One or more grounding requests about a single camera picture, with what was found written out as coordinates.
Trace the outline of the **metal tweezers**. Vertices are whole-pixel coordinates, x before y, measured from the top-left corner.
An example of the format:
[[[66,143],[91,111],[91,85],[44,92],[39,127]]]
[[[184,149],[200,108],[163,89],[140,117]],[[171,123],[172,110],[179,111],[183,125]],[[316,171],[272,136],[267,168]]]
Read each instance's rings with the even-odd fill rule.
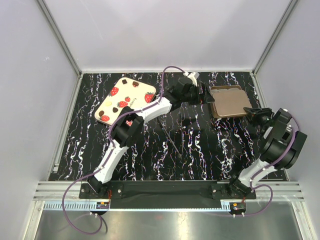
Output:
[[[172,117],[171,128],[167,126],[167,118]],[[171,144],[176,158],[178,160],[183,159],[184,154],[184,134],[183,134],[183,124],[185,118],[181,113],[181,110],[175,110],[174,112],[168,113],[167,115],[162,115],[156,118],[161,130],[166,136],[167,140]]]

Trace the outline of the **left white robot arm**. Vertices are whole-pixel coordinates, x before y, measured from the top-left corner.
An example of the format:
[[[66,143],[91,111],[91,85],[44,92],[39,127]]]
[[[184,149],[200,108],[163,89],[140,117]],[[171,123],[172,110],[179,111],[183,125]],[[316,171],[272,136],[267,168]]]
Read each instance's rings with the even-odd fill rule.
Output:
[[[108,193],[106,183],[111,180],[124,153],[141,135],[146,123],[180,108],[183,103],[194,106],[214,101],[206,83],[182,76],[175,85],[145,107],[134,110],[126,106],[109,129],[109,146],[100,164],[87,177],[90,192],[97,198],[103,198]]]

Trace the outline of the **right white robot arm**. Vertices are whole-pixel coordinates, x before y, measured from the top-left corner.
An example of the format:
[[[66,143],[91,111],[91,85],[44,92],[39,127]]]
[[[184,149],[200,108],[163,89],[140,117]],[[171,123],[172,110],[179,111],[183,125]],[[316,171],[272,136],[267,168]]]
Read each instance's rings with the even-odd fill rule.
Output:
[[[268,174],[291,168],[307,139],[298,126],[290,125],[294,118],[286,109],[279,108],[276,113],[271,108],[243,109],[247,121],[253,126],[260,126],[261,142],[258,159],[232,176],[227,185],[227,194],[235,199],[254,191],[258,182]]]

